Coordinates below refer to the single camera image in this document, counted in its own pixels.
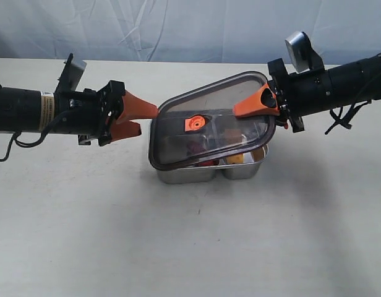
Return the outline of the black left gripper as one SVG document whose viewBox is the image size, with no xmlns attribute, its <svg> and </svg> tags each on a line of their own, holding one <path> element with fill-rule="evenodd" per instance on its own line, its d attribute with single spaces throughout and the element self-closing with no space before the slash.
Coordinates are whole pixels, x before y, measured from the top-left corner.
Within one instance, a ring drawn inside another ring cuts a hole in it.
<svg viewBox="0 0 381 297">
<path fill-rule="evenodd" d="M 156 105 L 126 92 L 124 82 L 117 80 L 110 80 L 98 91 L 61 90 L 54 97 L 55 117 L 59 122 L 53 133 L 76 135 L 78 144 L 84 146 L 93 140 L 106 145 L 109 141 L 140 136 L 140 124 L 131 120 L 158 116 Z"/>
</svg>

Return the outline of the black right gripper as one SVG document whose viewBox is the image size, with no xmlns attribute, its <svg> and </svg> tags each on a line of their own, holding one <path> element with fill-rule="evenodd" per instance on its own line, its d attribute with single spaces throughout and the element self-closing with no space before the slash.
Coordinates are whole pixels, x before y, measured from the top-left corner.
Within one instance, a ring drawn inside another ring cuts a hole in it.
<svg viewBox="0 0 381 297">
<path fill-rule="evenodd" d="M 265 83 L 254 94 L 236 103 L 233 107 L 234 116 L 280 115 L 281 121 L 290 122 L 294 133 L 304 131 L 302 117 L 317 112 L 319 108 L 324 67 L 288 73 L 283 60 L 276 59 L 268 62 L 268 73 L 272 77 L 269 85 Z"/>
</svg>

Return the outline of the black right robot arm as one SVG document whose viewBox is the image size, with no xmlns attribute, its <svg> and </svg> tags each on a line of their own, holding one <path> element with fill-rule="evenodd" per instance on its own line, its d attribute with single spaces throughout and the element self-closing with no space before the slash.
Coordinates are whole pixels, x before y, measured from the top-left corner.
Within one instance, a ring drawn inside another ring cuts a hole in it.
<svg viewBox="0 0 381 297">
<path fill-rule="evenodd" d="M 303 117 L 328 111 L 328 131 L 351 129 L 363 106 L 381 100 L 381 53 L 330 69 L 317 53 L 311 58 L 311 69 L 302 73 L 288 73 L 282 59 L 268 62 L 271 80 L 234 105 L 235 117 L 273 116 L 277 125 L 297 133 L 305 130 Z"/>
</svg>

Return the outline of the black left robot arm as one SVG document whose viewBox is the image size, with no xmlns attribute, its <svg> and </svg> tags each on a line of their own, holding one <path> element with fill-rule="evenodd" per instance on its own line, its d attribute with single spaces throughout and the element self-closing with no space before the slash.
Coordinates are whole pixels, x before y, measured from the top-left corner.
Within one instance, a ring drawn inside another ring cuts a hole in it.
<svg viewBox="0 0 381 297">
<path fill-rule="evenodd" d="M 99 90 L 75 88 L 68 78 L 61 78 L 53 93 L 0 85 L 0 133 L 40 134 L 34 142 L 16 140 L 23 148 L 40 145 L 48 134 L 75 135 L 81 146 L 96 140 L 102 147 L 141 135 L 137 120 L 158 116 L 157 106 L 131 94 L 124 82 L 110 80 Z"/>
</svg>

